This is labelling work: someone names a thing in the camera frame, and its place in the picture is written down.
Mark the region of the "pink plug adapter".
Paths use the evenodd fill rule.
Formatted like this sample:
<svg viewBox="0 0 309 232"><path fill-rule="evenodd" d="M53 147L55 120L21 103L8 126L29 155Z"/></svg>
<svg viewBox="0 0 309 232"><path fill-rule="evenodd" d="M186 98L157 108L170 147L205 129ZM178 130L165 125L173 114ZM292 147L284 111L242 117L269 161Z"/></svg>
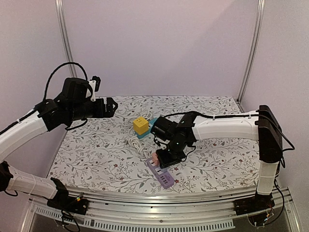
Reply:
<svg viewBox="0 0 309 232"><path fill-rule="evenodd" d="M152 153L152 164L159 166L159 159L156 152Z"/></svg>

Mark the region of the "purple power strip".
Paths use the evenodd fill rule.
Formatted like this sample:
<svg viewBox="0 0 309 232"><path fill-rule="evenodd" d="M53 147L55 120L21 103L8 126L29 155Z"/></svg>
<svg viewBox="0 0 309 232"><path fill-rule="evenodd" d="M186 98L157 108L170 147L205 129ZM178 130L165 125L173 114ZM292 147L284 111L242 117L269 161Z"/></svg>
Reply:
<svg viewBox="0 0 309 232"><path fill-rule="evenodd" d="M153 161L152 158L147 159L146 163L164 189L168 189L174 185L174 178L166 168L161 169L159 163L157 161Z"/></svg>

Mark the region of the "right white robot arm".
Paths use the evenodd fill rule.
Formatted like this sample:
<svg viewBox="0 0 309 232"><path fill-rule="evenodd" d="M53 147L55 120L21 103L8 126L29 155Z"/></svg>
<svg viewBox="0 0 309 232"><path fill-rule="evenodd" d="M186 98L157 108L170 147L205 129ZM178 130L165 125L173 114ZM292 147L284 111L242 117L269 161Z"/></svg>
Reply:
<svg viewBox="0 0 309 232"><path fill-rule="evenodd" d="M272 188L275 184L278 165L285 165L283 142L288 150L295 146L283 134L281 126L267 105L256 111L233 115L205 115L197 111L180 114L179 122L169 120L169 115L160 116L150 132L158 145L164 141L165 148L156 155L161 168L180 163L186 158L184 149L195 148L194 143L214 138L250 139L258 142L260 170L254 196L234 201L236 209L259 211L273 207Z"/></svg>

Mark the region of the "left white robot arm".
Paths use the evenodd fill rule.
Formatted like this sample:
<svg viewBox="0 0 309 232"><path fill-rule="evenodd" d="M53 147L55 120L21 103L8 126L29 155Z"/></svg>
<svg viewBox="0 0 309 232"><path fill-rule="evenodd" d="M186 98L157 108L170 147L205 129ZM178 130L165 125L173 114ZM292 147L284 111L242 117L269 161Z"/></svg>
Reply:
<svg viewBox="0 0 309 232"><path fill-rule="evenodd" d="M26 115L0 132L0 189L20 191L31 195L53 199L62 210L72 205L66 187L58 179L46 179L22 172L6 162L15 150L60 125L67 131L73 130L72 123L81 120L84 126L90 118L111 118L118 108L113 98L96 97L101 79L87 75L84 78L68 77L62 91L54 98L47 98L34 106Z"/></svg>

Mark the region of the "yellow cube socket adapter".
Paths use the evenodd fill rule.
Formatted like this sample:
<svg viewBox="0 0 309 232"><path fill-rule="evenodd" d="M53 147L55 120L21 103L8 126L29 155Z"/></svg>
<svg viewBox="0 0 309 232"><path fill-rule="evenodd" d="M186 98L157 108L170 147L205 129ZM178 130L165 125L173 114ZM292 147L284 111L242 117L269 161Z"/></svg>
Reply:
<svg viewBox="0 0 309 232"><path fill-rule="evenodd" d="M149 122L144 117L138 117L132 122L133 130L138 134L142 135L149 129Z"/></svg>

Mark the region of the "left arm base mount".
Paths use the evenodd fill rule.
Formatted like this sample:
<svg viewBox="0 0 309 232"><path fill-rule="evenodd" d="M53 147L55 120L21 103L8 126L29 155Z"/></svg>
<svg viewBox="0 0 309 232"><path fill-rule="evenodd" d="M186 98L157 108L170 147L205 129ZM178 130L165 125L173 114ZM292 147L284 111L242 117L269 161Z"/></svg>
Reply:
<svg viewBox="0 0 309 232"><path fill-rule="evenodd" d="M70 213L85 215L88 210L89 200L83 197L78 200L77 197L56 194L54 198L47 201L47 205L59 210L66 210Z"/></svg>

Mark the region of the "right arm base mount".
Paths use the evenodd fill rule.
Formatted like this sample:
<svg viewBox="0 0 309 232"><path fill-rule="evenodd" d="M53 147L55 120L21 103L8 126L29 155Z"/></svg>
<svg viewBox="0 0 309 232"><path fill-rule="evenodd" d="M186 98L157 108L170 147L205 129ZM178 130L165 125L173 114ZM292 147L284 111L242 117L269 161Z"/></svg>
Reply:
<svg viewBox="0 0 309 232"><path fill-rule="evenodd" d="M269 195L255 193L254 196L234 200L233 206L236 215L239 216L272 208L275 203L272 193Z"/></svg>

